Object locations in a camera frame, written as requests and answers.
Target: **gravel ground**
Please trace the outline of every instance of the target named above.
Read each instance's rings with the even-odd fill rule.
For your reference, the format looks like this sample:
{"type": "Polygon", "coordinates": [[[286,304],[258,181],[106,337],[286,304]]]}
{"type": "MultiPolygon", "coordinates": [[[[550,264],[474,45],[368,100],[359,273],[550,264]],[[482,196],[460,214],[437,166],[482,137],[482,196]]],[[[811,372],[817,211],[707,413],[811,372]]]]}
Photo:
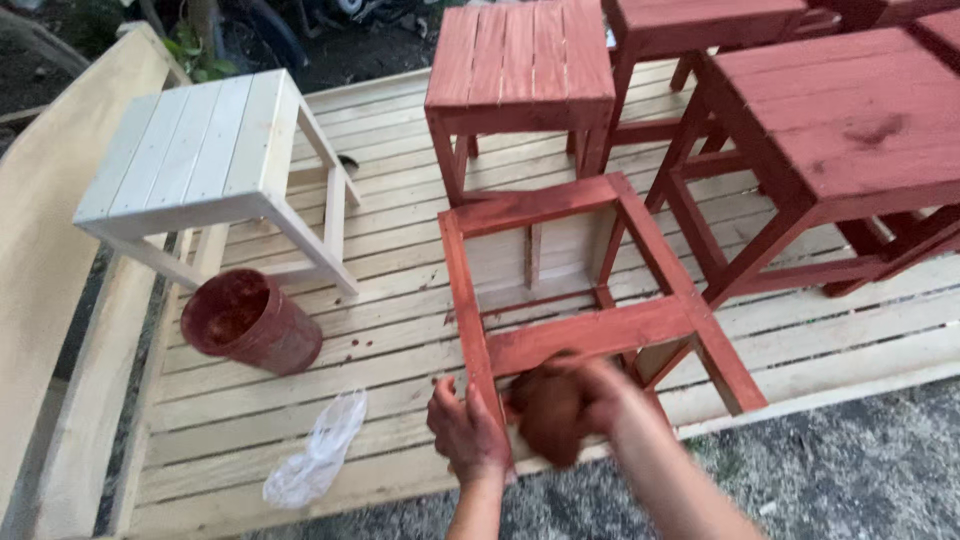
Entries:
{"type": "MultiPolygon", "coordinates": [[[[960,379],[686,441],[772,538],[960,538],[960,379]]],[[[384,504],[248,540],[439,538],[457,492],[384,504]]],[[[501,538],[655,538],[609,459],[507,489],[501,538]]]]}

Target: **plastic bag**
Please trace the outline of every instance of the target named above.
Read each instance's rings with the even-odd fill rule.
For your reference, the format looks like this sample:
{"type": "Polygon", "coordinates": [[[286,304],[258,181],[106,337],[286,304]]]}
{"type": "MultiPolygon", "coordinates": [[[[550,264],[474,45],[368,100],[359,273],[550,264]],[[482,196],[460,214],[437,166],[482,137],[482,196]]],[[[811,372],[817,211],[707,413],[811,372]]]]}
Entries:
{"type": "Polygon", "coordinates": [[[307,436],[306,453],[291,455],[263,483],[263,500],[279,508],[300,508],[322,497],[340,472],[365,416],[366,390],[334,398],[307,436]]]}

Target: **wooden pallet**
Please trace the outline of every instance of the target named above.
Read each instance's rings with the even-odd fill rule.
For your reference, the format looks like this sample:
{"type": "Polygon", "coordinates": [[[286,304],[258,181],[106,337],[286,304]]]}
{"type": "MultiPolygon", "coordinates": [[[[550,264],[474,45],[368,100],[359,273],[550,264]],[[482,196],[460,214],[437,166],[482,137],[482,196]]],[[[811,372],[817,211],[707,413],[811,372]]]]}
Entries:
{"type": "MultiPolygon", "coordinates": [[[[674,66],[663,61],[636,68],[624,118],[674,116],[682,110],[693,82],[684,92],[669,94],[674,66]]],[[[185,299],[174,295],[147,366],[145,422],[132,445],[118,535],[217,537],[456,486],[424,423],[431,379],[440,373],[454,375],[458,383],[464,378],[436,223],[447,201],[423,120],[427,75],[420,71],[307,96],[338,152],[361,163],[353,179],[364,205],[348,210],[344,244],[344,260],[360,281],[360,294],[348,298],[324,282],[287,289],[314,315],[326,341],[308,372],[283,379],[186,347],[177,326],[185,299]],[[369,391],[368,418],[330,491],[298,511],[263,503],[262,484],[270,471],[302,451],[302,438],[334,395],[355,387],[369,391]]],[[[479,143],[480,157],[468,166],[468,189],[532,189],[575,177],[563,134],[491,135],[479,143]]],[[[642,194],[665,148],[665,143],[617,147],[609,170],[626,172],[642,194]]],[[[294,159],[291,181],[301,186],[291,188],[288,201],[321,233],[324,190],[309,184],[317,180],[316,160],[301,137],[294,159]]],[[[728,257],[774,212],[770,201],[756,194],[750,173],[699,181],[691,191],[728,257]]],[[[691,277],[702,283],[672,215],[655,217],[691,277]]],[[[545,240],[544,246],[557,246],[553,255],[558,258],[584,247],[579,241],[564,243],[562,236],[556,244],[545,240]]],[[[839,233],[821,227],[805,233],[777,263],[851,255],[839,233]]],[[[245,222],[230,229],[224,265],[262,267],[299,257],[272,225],[245,222]]],[[[577,274],[541,286],[552,291],[576,286],[570,276],[577,274]]],[[[610,288],[621,305],[657,291],[631,249],[621,250],[610,288]]],[[[494,291],[482,302],[485,309],[504,298],[515,303],[511,296],[520,290],[522,283],[514,291],[494,291]]],[[[485,322],[491,329],[514,328],[570,315],[590,302],[570,298],[485,322]]],[[[687,358],[659,386],[681,437],[960,373],[960,326],[955,324],[960,258],[926,262],[835,300],[817,289],[735,298],[716,317],[770,406],[732,419],[700,362],[687,358]]],[[[582,458],[605,453],[596,444],[582,458]]],[[[544,466],[522,444],[516,443],[515,456],[522,474],[544,466]]]]}

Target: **paint stain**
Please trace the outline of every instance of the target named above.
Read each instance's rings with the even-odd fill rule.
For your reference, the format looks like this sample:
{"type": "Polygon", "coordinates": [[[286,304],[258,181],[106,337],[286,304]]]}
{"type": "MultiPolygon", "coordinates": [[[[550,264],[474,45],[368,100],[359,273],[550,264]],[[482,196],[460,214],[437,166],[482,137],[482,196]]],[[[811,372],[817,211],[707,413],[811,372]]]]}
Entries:
{"type": "Polygon", "coordinates": [[[902,132],[905,125],[905,114],[890,114],[876,122],[846,130],[843,137],[860,144],[861,149],[868,150],[879,146],[888,136],[902,132]]]}

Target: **bucket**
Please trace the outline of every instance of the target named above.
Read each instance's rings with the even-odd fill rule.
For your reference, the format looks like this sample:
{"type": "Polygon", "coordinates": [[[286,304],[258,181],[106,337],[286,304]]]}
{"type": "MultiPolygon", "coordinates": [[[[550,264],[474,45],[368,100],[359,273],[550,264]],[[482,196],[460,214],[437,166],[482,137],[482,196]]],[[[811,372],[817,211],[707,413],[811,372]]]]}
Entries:
{"type": "Polygon", "coordinates": [[[204,283],[183,308],[180,331],[209,356],[226,356],[277,375],[304,371],[324,335],[310,317],[256,270],[224,272],[204,283]]]}

